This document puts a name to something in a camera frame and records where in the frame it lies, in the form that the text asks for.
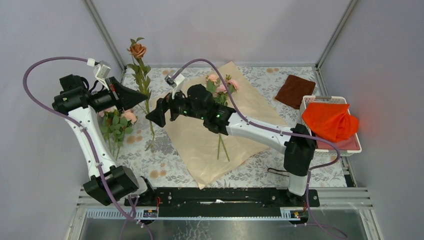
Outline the peach wrapping paper sheet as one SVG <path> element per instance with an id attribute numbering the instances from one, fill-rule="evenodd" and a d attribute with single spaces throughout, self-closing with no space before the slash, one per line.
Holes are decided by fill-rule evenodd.
<path id="1" fill-rule="evenodd" d="M 166 124 L 166 113 L 170 114 L 170 121 L 184 116 L 186 125 L 182 126 L 182 137 L 167 131 L 171 140 L 176 141 L 174 146 L 187 165 L 190 174 L 197 182 L 199 189 L 203 189 L 215 182 L 223 175 L 237 168 L 250 156 L 257 154 L 271 145 L 269 129 L 288 129 L 286 121 L 263 98 L 259 97 L 254 110 L 256 118 L 249 117 L 238 109 L 235 103 L 231 106 L 218 104 L 213 95 L 202 84 L 192 85 L 186 93 L 181 91 L 185 78 L 182 71 L 189 65 L 198 62 L 193 59 L 182 66 L 176 73 L 166 79 L 172 86 L 172 92 L 156 102 L 155 109 L 146 115 L 146 119 L 163 128 Z M 211 160 L 211 151 L 206 150 L 207 141 L 212 134 L 230 136 L 235 140 L 235 162 L 226 163 L 217 167 L 206 161 Z"/>

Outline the pale pink fake flower stem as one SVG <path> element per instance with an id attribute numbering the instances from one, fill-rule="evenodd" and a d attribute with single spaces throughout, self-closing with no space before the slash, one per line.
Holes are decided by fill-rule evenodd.
<path id="1" fill-rule="evenodd" d="M 100 111 L 98 116 L 100 117 L 100 131 L 106 146 L 117 161 L 121 148 L 124 146 L 124 139 L 126 135 L 134 131 L 133 125 L 137 122 L 138 117 L 132 109 L 121 112 L 115 106 Z"/>

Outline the pink fake rose spray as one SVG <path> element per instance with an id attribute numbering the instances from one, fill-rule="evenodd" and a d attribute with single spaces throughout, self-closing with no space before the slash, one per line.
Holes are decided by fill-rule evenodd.
<path id="1" fill-rule="evenodd" d="M 210 74 L 205 77 L 206 90 L 212 93 L 217 104 L 228 106 L 229 96 L 239 90 L 239 85 L 231 75 L 226 74 L 221 79 L 217 74 Z"/>

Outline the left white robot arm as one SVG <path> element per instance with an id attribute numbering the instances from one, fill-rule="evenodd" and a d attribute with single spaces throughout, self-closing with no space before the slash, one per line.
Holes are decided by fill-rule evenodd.
<path id="1" fill-rule="evenodd" d="M 88 168 L 90 180 L 83 184 L 85 192 L 104 206 L 112 200 L 136 194 L 144 206 L 152 204 L 155 192 L 145 177 L 137 178 L 126 166 L 117 166 L 107 148 L 98 123 L 97 114 L 110 107 L 129 110 L 147 100 L 147 96 L 119 83 L 114 77 L 105 80 L 107 88 L 91 93 L 87 80 L 78 75 L 67 75 L 59 80 L 62 91 L 52 103 L 55 113 L 65 120 L 75 133 Z"/>

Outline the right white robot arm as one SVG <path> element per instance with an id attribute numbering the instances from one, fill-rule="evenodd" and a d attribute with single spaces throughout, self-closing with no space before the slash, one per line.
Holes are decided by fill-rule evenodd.
<path id="1" fill-rule="evenodd" d="M 172 92 L 157 100 L 147 120 L 164 127 L 165 114 L 170 112 L 171 121 L 179 116 L 199 119 L 212 133 L 246 138 L 275 149 L 284 154 L 283 167 L 289 177 L 287 201 L 299 206 L 307 199 L 308 170 L 316 143 L 304 125 L 282 127 L 240 115 L 233 107 L 216 103 L 201 84 L 192 85 L 187 93 L 175 83 L 172 87 Z"/>

